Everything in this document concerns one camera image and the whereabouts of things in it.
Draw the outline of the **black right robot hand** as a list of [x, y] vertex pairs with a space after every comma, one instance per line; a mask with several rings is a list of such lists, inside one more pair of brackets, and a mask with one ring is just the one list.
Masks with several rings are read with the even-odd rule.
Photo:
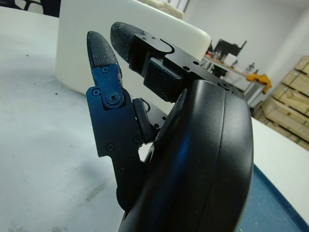
[[112, 160], [121, 232], [233, 232], [253, 177], [253, 127], [236, 88], [179, 47], [115, 22], [87, 33], [86, 92]]

